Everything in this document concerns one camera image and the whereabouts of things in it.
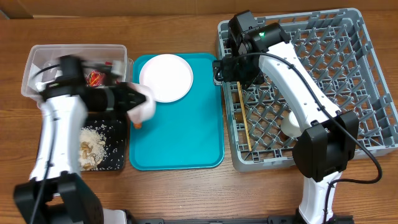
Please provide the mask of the wooden chopstick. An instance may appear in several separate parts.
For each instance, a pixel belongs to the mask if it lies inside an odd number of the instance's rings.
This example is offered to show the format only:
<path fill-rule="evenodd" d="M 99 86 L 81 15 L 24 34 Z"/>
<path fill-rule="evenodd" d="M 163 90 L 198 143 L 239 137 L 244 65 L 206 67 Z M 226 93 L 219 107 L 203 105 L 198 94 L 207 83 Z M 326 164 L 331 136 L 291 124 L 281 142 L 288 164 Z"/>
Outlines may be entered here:
<path fill-rule="evenodd" d="M 240 106 L 241 106 L 241 113 L 242 113 L 242 116 L 243 116 L 244 130 L 245 130 L 245 133 L 246 133 L 246 140 L 247 140 L 247 144 L 248 144 L 248 150 L 249 150 L 249 152 L 252 152 L 251 140 L 250 140 L 250 136 L 249 136 L 248 123 L 247 123 L 247 117 L 246 117 L 246 110 L 245 110 L 245 107 L 244 107 L 242 86 L 241 86 L 240 82 L 236 82 L 236 84 L 237 84 L 237 88 L 238 88 L 239 103 L 240 103 Z"/>

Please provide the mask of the pink bowl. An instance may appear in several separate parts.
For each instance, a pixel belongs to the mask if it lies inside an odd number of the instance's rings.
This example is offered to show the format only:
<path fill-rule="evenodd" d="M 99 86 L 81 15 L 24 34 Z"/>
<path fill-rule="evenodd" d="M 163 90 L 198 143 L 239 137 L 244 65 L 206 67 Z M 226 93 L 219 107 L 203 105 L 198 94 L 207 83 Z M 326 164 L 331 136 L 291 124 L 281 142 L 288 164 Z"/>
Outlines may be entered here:
<path fill-rule="evenodd" d="M 137 83 L 129 83 L 128 85 L 133 90 L 136 90 L 138 93 L 141 93 L 146 97 L 145 102 L 127 112 L 131 122 L 134 124 L 142 124 L 144 121 L 151 119 L 155 114 L 156 102 L 154 93 L 148 86 L 145 85 Z"/>

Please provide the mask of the red snack wrapper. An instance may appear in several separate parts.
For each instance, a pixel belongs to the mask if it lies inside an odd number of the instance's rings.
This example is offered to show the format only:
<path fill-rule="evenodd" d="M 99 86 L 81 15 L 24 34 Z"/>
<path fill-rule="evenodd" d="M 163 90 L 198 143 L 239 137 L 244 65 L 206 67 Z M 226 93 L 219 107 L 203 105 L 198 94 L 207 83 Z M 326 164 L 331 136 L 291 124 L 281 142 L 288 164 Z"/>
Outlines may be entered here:
<path fill-rule="evenodd" d="M 111 62 L 105 62 L 104 64 L 96 63 L 90 65 L 88 68 L 92 68 L 92 71 L 86 75 L 86 84 L 91 87 L 100 87 L 104 85 L 107 74 L 111 71 L 113 64 Z"/>

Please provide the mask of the rice and peanut leftovers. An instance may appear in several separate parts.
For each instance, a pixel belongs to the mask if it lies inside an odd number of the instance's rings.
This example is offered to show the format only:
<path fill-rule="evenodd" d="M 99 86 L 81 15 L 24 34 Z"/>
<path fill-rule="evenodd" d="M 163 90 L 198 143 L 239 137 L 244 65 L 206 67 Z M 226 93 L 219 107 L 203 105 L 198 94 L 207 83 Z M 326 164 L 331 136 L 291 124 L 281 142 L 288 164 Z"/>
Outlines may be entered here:
<path fill-rule="evenodd" d="M 80 129 L 80 170 L 121 170 L 125 148 L 125 137 L 114 126 L 99 123 L 85 126 Z"/>

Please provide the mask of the white paper cup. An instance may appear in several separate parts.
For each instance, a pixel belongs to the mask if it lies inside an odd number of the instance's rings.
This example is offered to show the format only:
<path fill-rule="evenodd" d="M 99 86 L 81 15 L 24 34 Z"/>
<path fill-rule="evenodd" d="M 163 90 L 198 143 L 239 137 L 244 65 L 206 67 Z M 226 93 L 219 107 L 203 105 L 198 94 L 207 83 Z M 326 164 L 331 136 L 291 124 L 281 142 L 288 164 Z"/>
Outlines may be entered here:
<path fill-rule="evenodd" d="M 290 138 L 297 138 L 302 134 L 298 121 L 292 111 L 283 118 L 280 128 Z"/>

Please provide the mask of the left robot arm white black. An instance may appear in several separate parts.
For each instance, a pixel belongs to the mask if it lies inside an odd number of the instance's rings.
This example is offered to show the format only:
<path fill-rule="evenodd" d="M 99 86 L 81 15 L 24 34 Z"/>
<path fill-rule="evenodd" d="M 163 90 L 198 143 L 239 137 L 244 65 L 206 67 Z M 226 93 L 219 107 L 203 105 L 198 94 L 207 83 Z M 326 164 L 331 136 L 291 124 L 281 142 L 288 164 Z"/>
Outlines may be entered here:
<path fill-rule="evenodd" d="M 14 189 L 14 203 L 26 223 L 135 223 L 128 210 L 103 208 L 80 175 L 80 130 L 90 112 L 126 114 L 134 123 L 151 119 L 154 94 L 147 86 L 116 83 L 112 65 L 93 65 L 103 86 L 86 84 L 80 57 L 59 58 L 61 76 L 39 90 L 43 116 L 40 145 L 29 181 Z"/>

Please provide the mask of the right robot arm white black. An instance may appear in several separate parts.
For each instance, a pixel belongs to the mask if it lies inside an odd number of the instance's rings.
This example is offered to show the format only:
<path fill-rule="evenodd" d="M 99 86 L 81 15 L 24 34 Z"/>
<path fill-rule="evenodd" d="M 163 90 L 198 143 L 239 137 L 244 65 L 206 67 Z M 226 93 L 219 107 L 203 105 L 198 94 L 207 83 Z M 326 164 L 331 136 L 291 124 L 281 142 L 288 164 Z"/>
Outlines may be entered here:
<path fill-rule="evenodd" d="M 332 204 L 336 185 L 360 146 L 359 118 L 342 112 L 315 84 L 295 52 L 290 35 L 275 22 L 257 23 L 251 11 L 228 22 L 231 55 L 213 62 L 213 83 L 261 84 L 270 78 L 293 112 L 300 136 L 292 149 L 304 177 L 303 197 L 288 223 L 353 223 L 337 216 Z"/>

